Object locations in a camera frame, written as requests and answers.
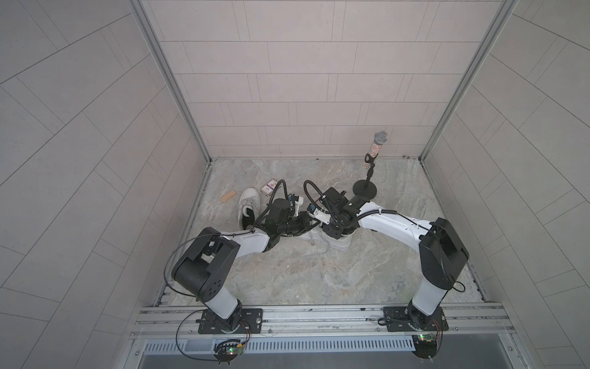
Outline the white sneaker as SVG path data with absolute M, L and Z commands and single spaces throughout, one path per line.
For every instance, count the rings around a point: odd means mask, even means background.
M 353 235 L 343 235 L 340 238 L 332 238 L 324 232 L 320 226 L 316 226 L 312 230 L 296 236 L 296 239 L 307 241 L 311 245 L 321 244 L 338 251 L 345 251 L 350 247 L 353 241 Z
M 238 204 L 238 225 L 247 230 L 254 226 L 261 207 L 260 194 L 255 188 L 247 188 L 242 193 Z

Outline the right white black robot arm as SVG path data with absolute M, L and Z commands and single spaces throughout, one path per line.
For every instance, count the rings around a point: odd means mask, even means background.
M 405 310 L 406 322 L 416 331 L 441 327 L 435 313 L 470 258 L 454 227 L 444 218 L 424 221 L 385 209 L 362 196 L 347 199 L 329 188 L 308 211 L 330 238 L 339 240 L 358 228 L 379 232 L 402 242 L 419 254 L 423 279 Z

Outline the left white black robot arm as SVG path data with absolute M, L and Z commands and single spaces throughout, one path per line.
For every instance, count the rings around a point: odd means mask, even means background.
M 319 224 L 299 209 L 297 199 L 275 199 L 242 232 L 205 228 L 176 262 L 171 277 L 207 307 L 217 328 L 233 332 L 240 325 L 242 303 L 224 283 L 236 259 L 268 252 L 281 238 L 304 235 Z

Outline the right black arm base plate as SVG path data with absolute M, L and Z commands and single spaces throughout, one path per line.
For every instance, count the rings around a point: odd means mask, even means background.
M 383 316 L 378 320 L 380 325 L 387 327 L 388 332 L 398 331 L 448 331 L 449 325 L 440 306 L 432 315 L 424 315 L 420 310 L 406 306 L 383 308 Z

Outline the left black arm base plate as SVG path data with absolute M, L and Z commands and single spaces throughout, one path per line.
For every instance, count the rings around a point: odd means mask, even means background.
M 262 308 L 242 308 L 238 313 L 233 313 L 228 319 L 223 319 L 212 310 L 207 309 L 199 320 L 198 334 L 259 334 L 261 333 L 263 313 Z

